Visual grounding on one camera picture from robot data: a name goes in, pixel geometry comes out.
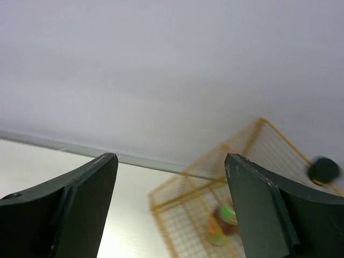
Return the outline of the green-label sauce bottle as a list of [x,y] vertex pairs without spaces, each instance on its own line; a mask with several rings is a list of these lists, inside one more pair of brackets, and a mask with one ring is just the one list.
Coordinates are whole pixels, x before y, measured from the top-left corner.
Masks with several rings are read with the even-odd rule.
[[209,219],[207,226],[207,239],[210,244],[215,246],[222,246],[225,244],[224,237],[230,240],[233,237],[240,235],[238,221],[231,199],[219,204],[212,212],[215,222],[222,230],[217,229],[217,226],[212,219]]

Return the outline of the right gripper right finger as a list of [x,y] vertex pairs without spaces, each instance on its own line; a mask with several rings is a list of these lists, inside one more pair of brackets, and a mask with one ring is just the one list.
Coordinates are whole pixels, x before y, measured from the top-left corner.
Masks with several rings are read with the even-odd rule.
[[343,197],[227,154],[225,169],[246,257],[343,257]]

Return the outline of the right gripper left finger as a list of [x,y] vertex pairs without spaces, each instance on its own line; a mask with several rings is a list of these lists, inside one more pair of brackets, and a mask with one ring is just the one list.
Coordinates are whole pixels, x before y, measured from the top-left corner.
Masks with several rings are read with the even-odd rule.
[[1,257],[97,257],[117,170],[104,153],[1,198]]

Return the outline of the clear bottle black cap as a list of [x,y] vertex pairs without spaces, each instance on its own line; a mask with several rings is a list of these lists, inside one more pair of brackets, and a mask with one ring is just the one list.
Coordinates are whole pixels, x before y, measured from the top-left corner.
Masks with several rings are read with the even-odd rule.
[[330,185],[341,176],[341,168],[332,159],[321,156],[311,162],[306,174],[316,185]]

